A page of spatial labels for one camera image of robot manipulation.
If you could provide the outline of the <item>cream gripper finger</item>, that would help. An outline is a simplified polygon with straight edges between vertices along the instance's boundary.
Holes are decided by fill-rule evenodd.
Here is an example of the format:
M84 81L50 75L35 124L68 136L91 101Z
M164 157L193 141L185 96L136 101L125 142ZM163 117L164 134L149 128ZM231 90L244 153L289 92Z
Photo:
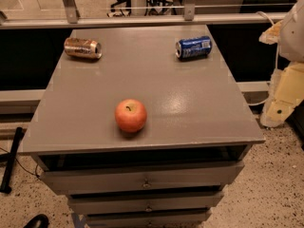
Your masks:
M259 41L263 44L272 45L278 42L280 28L281 28L281 21L276 22L270 28L266 29L264 32L261 33L259 36Z
M275 69L269 86L269 97L260 116L266 127L282 125L304 100L304 64L290 62L283 70Z

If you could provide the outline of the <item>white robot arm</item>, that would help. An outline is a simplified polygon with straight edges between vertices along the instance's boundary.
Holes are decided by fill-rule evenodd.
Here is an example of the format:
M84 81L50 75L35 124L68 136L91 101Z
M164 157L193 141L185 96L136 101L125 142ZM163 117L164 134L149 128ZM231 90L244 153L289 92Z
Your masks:
M297 0L283 20L273 24L259 41L277 44L278 55L290 63L275 69L260 122L266 127L283 124L304 100L304 0Z

